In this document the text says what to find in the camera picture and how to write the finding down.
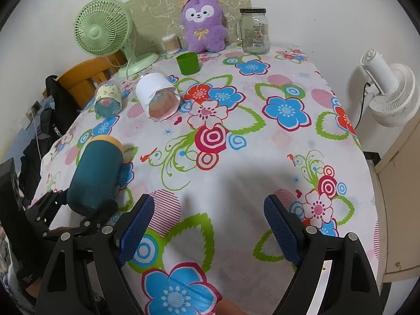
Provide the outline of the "cotton swab container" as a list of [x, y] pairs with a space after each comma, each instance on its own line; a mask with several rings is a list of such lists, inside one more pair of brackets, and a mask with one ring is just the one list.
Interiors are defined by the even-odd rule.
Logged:
[[171, 33], [162, 37], [162, 46], [167, 54], [179, 53], [182, 49], [177, 34]]

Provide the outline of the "green desk fan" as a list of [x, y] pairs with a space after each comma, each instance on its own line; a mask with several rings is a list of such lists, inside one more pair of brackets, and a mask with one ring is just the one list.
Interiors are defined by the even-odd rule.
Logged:
[[127, 63], [117, 64], [120, 77], [130, 77], [159, 59], [156, 53], [135, 53], [135, 30], [125, 3], [120, 0], [93, 0], [76, 16], [73, 34], [78, 46], [95, 57], [122, 51]]

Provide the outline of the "white fan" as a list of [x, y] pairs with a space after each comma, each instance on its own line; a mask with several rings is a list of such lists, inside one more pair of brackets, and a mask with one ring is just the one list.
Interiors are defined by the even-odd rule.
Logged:
[[416, 115], [419, 84], [409, 66], [388, 64], [374, 48], [362, 56], [360, 65], [370, 78], [364, 88], [361, 112], [368, 109], [383, 127], [402, 126]]

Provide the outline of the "green patterned pillow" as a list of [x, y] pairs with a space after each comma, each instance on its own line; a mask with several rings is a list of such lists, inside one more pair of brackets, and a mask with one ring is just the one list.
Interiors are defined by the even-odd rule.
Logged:
[[[177, 35], [182, 48], [185, 29], [181, 22], [181, 11], [187, 0], [130, 0], [126, 2], [133, 21], [134, 34], [130, 43], [135, 53], [164, 53], [162, 38]], [[241, 17], [240, 9], [251, 6], [251, 0], [217, 0], [224, 11], [224, 26], [229, 30], [228, 43], [236, 43], [236, 20]]]

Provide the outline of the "orange wooden chair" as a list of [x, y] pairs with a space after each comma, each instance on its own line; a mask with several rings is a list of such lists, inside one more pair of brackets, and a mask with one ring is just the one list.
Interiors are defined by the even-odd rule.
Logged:
[[58, 78], [58, 82], [83, 109], [95, 96], [96, 87], [110, 80], [126, 63], [125, 55], [118, 50], [115, 54], [86, 60], [72, 67]]

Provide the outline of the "green plastic cup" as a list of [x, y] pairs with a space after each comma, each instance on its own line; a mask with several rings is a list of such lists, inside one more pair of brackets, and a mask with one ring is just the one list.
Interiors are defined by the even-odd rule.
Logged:
[[193, 75], [200, 71], [196, 52], [186, 52], [177, 56], [177, 64], [182, 75]]

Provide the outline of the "small patterned cup lying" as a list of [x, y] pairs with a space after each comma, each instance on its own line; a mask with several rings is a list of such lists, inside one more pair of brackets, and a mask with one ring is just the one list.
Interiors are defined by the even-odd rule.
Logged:
[[95, 114], [101, 118], [109, 119], [116, 116], [122, 109], [121, 90], [116, 82], [104, 82], [95, 95]]

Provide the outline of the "purple plush toy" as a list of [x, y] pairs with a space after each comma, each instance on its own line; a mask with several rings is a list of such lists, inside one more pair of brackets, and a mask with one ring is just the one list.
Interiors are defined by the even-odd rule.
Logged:
[[229, 31], [223, 24], [223, 16], [217, 0], [187, 0], [181, 22], [189, 52], [217, 53], [226, 48]]

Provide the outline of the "white cup lying down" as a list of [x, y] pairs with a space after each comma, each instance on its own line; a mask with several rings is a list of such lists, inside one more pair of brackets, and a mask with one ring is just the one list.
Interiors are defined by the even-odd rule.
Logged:
[[142, 75], [135, 92], [147, 116], [156, 122], [170, 118], [179, 109], [181, 97], [163, 72], [152, 71]]

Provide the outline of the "floral tablecloth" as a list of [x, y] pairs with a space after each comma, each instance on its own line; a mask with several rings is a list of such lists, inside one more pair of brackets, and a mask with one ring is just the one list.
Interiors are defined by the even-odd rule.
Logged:
[[122, 143], [113, 220], [145, 193], [155, 202], [123, 268], [146, 314], [213, 314], [223, 298], [271, 314], [294, 272], [264, 216], [271, 194], [319, 233], [356, 233], [377, 270], [374, 191], [357, 135], [318, 69], [292, 53], [295, 61], [231, 46], [202, 54], [190, 76], [164, 55], [154, 67], [185, 98], [175, 115], [150, 119], [137, 76], [116, 77], [120, 113], [102, 119], [89, 104], [44, 156], [36, 197], [67, 189], [98, 136]]

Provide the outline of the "beige cabinet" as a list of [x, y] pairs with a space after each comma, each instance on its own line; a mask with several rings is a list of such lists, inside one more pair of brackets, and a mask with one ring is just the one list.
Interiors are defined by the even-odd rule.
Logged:
[[419, 114], [371, 169], [379, 221], [379, 284], [419, 276]]

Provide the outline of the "teal bottle with yellow lid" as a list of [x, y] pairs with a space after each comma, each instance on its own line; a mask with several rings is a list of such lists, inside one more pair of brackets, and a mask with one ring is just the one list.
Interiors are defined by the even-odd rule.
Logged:
[[67, 204], [82, 216], [103, 207], [117, 207], [114, 192], [123, 160], [123, 145], [110, 135], [93, 137], [86, 145], [67, 190]]

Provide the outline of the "glass jar with black lid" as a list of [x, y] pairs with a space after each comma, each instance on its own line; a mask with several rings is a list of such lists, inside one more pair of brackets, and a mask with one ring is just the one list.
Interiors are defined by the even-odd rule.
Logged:
[[266, 54], [270, 49], [268, 19], [265, 8], [241, 8], [238, 20], [238, 39], [243, 51], [250, 54]]

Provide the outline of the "black bag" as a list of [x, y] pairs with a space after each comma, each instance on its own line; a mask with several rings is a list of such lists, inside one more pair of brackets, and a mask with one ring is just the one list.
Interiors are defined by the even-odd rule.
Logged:
[[47, 96], [54, 106], [48, 106], [40, 114], [37, 135], [23, 150], [19, 188], [26, 200], [32, 200], [41, 180], [41, 159], [50, 151], [79, 115], [80, 107], [70, 92], [58, 82], [58, 77], [46, 78]]

